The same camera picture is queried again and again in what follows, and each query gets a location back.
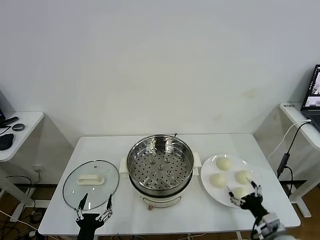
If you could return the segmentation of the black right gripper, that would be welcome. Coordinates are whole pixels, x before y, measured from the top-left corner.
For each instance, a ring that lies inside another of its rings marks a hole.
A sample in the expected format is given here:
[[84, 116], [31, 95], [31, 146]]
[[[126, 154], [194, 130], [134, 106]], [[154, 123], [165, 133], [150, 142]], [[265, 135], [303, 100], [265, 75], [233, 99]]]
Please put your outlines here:
[[254, 192], [242, 198], [238, 198], [235, 197], [235, 194], [232, 192], [232, 190], [228, 186], [226, 186], [230, 201], [243, 210], [249, 210], [255, 219], [261, 220], [263, 216], [269, 214], [269, 212], [262, 205], [262, 187], [248, 177], [246, 178], [246, 180], [253, 187]]

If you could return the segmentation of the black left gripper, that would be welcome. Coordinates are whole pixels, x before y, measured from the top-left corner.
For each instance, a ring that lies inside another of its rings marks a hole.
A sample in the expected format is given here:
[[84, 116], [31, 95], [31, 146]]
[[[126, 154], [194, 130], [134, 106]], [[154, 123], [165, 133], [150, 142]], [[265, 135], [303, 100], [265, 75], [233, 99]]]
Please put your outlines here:
[[78, 207], [75, 209], [77, 218], [76, 223], [80, 230], [77, 240], [93, 240], [95, 232], [101, 228], [112, 215], [112, 194], [109, 195], [105, 210], [101, 213], [84, 213], [83, 210], [87, 201], [88, 193], [80, 200]]

